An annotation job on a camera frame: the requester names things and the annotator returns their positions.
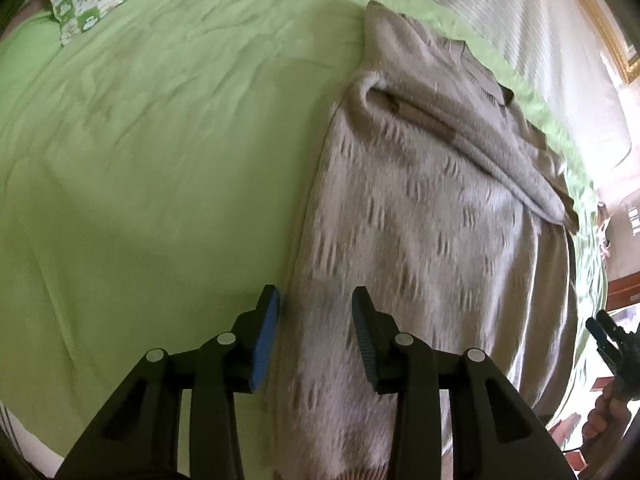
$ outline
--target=human hand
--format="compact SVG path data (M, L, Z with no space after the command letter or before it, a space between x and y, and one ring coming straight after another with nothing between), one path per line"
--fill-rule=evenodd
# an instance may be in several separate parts
M582 427L583 444L580 452L584 456L590 474L600 469L616 449L631 420L626 401L616 398L614 382L607 384L596 405L589 412Z
M595 408L589 412L587 422L582 427L582 437L585 442L603 433L607 428L613 430L622 427L620 434L622 439L631 421L631 412L622 400L612 398L613 393L614 386L611 381L604 387L601 396L596 399Z

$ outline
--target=ribbed hem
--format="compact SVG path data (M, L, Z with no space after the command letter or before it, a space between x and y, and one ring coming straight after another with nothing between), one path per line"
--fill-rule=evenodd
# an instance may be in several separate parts
M356 469L337 476L334 480L385 480L387 464L375 469Z

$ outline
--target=wooden furniture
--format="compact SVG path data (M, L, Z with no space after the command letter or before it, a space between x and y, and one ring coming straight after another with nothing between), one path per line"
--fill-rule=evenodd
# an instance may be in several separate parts
M625 84L640 75L640 56L628 40L604 0L578 0L607 46L620 78Z
M636 303L640 303L640 272L609 282L607 311Z

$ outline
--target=green bed sheet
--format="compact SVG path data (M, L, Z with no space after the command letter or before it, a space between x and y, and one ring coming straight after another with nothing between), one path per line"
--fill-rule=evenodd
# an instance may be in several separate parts
M47 14L0 43L0 399L45 444L65 454L149 348L196 348L286 286L368 1L132 0L65 48ZM466 40L568 159L583 322L606 281L575 143L459 17L378 1ZM238 402L267 478L262 401Z

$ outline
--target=bed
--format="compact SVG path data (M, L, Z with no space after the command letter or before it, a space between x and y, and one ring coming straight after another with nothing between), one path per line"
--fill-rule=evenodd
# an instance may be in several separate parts
M0 42L0 399L53 450L149 348L195 348L286 290L368 1L132 0L63 48L48 12ZM465 40L566 157L583 327L606 296L593 180L629 141L577 2L377 1ZM237 410L246 476L267 478L262 400Z

